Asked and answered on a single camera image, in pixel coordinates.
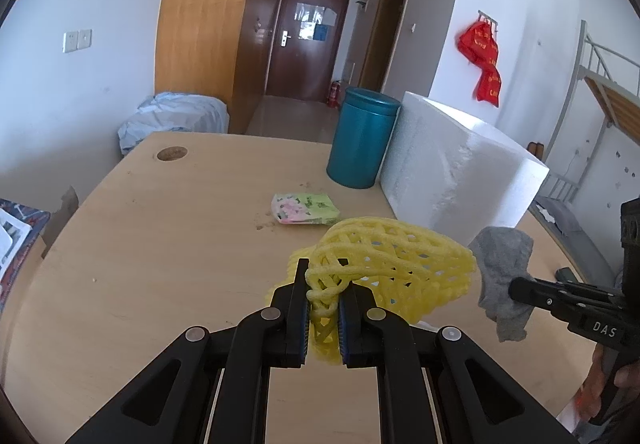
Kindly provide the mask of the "person's right hand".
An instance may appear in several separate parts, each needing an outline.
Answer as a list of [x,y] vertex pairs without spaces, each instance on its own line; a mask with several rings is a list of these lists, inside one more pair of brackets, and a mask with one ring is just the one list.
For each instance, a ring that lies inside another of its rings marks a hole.
[[[602,366],[604,351],[605,347],[600,344],[594,348],[587,378],[574,396],[574,406],[580,422],[589,422],[601,410],[601,395],[606,383]],[[636,362],[620,368],[615,376],[614,383],[625,394],[625,404],[620,406],[620,410],[608,420],[600,435],[593,438],[585,436],[582,442],[608,443],[611,441],[616,427],[625,419],[631,410],[631,405],[634,404],[634,401],[639,396],[639,363]]]

